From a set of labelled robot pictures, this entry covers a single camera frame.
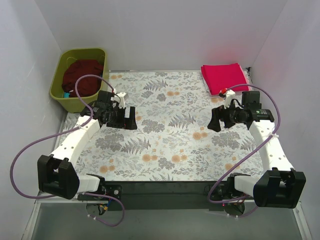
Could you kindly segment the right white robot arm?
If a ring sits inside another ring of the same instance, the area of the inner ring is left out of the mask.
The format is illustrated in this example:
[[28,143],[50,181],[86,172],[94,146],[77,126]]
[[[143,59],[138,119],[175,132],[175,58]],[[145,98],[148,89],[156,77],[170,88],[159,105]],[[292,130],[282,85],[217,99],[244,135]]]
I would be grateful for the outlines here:
[[235,92],[223,89],[220,94],[224,104],[212,109],[208,129],[221,131],[221,123],[226,129],[236,124],[246,125],[257,148],[249,157],[259,153],[263,175],[255,178],[249,174],[229,172],[224,175],[226,183],[217,181],[209,190],[208,199],[212,203],[252,197],[258,207],[287,208],[296,207],[306,183],[305,174],[294,169],[286,157],[279,137],[276,134],[280,124],[269,109],[263,109],[259,91],[242,92],[241,101],[236,100]]

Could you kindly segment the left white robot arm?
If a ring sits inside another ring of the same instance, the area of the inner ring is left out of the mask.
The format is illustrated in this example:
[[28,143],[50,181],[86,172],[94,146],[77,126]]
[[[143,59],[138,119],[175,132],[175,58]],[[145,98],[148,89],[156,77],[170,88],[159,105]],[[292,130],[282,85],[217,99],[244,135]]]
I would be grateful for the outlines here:
[[104,178],[94,174],[79,175],[75,167],[83,149],[102,126],[136,130],[135,107],[126,117],[125,92],[100,91],[97,100],[86,104],[75,125],[76,130],[50,155],[41,155],[37,161],[39,190],[65,199],[85,192],[102,193]]

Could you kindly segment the olive green plastic bin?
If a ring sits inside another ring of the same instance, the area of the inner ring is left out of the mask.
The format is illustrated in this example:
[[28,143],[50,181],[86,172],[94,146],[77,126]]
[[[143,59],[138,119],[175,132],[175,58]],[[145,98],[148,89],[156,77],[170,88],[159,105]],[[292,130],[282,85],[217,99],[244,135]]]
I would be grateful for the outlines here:
[[105,80],[109,79],[108,55],[104,49],[76,48],[64,52],[58,61],[49,94],[69,113],[79,113],[84,108],[83,103],[76,96],[64,97],[66,92],[62,88],[65,72],[79,60],[96,60],[102,65],[101,77]]

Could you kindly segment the floral table mat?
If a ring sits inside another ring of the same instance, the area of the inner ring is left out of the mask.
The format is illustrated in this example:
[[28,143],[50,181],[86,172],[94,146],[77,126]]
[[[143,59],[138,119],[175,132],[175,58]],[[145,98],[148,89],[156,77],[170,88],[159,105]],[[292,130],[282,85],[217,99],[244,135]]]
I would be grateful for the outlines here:
[[258,177],[256,144],[246,126],[214,132],[211,110],[223,100],[211,96],[198,71],[112,72],[110,84],[126,92],[135,107],[137,130],[102,127],[76,162],[79,175],[108,181],[215,181],[228,170]]

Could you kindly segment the teal t shirt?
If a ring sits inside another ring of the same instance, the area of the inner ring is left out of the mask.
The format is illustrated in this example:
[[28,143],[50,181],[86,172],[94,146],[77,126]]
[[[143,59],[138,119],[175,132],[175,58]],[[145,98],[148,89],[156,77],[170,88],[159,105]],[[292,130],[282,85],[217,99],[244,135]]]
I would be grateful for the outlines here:
[[69,98],[69,97],[70,97],[70,93],[65,92],[65,93],[63,94],[63,97],[64,97],[64,98]]

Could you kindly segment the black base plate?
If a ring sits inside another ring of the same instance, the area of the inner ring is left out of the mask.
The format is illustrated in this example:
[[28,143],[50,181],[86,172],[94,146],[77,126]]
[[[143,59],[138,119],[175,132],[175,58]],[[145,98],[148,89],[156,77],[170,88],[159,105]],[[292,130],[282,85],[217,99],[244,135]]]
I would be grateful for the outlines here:
[[96,194],[108,195],[122,202],[126,210],[231,210],[242,215],[241,200],[213,204],[207,200],[214,181],[104,181]]

